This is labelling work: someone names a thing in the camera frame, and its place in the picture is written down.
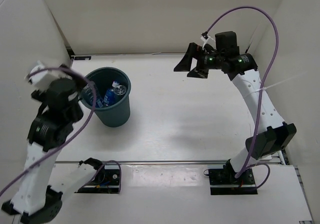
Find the clear bottle blue label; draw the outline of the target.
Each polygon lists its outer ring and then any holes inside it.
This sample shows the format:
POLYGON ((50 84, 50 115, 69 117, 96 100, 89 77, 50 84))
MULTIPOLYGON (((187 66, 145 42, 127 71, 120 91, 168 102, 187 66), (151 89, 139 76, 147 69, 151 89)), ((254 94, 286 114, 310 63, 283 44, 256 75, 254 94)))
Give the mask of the clear bottle blue label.
POLYGON ((91 106, 93 105, 93 101, 94 101, 94 95, 93 95, 93 91, 92 91, 92 87, 94 87, 94 89, 95 89, 95 93, 96 93, 96 102, 95 102, 95 107, 96 108, 102 108, 103 107, 103 99, 102 99, 102 97, 101 97, 101 95, 100 95, 100 92, 99 92, 99 90, 98 90, 98 88, 97 88, 97 86, 96 86, 96 84, 93 82, 93 81, 91 81, 90 82, 90 84, 87 84, 84 88, 83 88, 83 90, 82 90, 82 92, 81 92, 81 94, 82 94, 82 98, 88 103, 88 104, 90 104, 91 106))

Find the blue label water bottle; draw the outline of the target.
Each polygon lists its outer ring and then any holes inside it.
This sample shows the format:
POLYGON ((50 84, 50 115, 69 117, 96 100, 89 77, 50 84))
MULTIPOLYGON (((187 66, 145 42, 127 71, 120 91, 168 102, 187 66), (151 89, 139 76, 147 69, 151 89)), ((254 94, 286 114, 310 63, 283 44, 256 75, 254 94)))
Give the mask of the blue label water bottle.
POLYGON ((118 81, 113 81, 112 86, 109 89, 107 89, 103 99, 103 102, 106 106, 111 106, 115 103, 114 89, 118 85, 119 85, 118 81))

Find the clear bottle without label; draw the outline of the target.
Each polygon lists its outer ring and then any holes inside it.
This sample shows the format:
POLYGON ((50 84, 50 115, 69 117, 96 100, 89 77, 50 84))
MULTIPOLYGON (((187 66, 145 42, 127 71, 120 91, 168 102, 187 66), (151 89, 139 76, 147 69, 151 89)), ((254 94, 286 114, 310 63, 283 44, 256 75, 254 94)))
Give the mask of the clear bottle without label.
POLYGON ((113 92, 117 96, 124 96, 127 92, 127 87, 125 85, 117 85, 114 87, 113 92))

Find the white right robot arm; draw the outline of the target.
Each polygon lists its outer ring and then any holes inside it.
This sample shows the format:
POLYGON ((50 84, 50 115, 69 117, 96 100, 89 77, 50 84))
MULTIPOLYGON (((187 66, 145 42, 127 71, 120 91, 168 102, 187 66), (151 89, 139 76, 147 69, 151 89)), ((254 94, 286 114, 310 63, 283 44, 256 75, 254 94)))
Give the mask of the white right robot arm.
POLYGON ((293 123, 287 124, 274 107, 262 86, 258 66, 249 53, 240 53, 237 35, 233 31, 215 35, 215 47, 189 43, 175 72, 187 72, 189 78, 206 79, 210 70, 221 70, 239 90, 254 121, 254 134, 245 141, 245 148, 231 158, 226 166, 225 179, 235 184, 243 172, 258 161, 283 150, 296 134, 293 123))

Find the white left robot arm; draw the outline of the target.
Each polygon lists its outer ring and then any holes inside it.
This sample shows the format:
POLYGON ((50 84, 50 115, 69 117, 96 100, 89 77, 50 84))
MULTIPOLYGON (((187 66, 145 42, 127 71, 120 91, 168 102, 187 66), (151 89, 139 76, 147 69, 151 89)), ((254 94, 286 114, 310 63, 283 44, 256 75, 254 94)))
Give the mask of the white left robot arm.
POLYGON ((73 124, 83 118, 79 105, 80 86, 76 73, 59 77, 52 69, 35 67, 27 76, 34 85, 32 98, 41 102, 27 136, 24 171, 12 183, 20 181, 17 193, 2 204, 8 215, 20 215, 20 223, 48 223, 60 211, 63 202, 88 182, 103 182, 105 172, 81 162, 64 179, 49 184, 55 161, 62 148, 73 138, 73 124))

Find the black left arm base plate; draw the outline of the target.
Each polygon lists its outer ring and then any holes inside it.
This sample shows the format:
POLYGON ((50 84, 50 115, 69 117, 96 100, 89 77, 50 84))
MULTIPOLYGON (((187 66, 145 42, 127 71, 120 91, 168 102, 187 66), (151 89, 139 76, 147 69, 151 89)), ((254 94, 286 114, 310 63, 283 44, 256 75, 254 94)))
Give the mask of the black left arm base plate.
POLYGON ((121 168, 116 163, 108 163, 94 180, 80 188, 76 193, 119 194, 121 180, 121 168))

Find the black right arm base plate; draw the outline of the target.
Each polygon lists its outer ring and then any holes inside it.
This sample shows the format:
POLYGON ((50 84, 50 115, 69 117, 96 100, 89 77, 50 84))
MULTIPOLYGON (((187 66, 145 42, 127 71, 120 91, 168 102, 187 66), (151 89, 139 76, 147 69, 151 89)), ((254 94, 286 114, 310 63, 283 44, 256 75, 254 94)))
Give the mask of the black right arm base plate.
POLYGON ((227 177, 222 168, 207 169, 211 195, 256 195, 258 193, 252 169, 246 170, 238 179, 227 177))

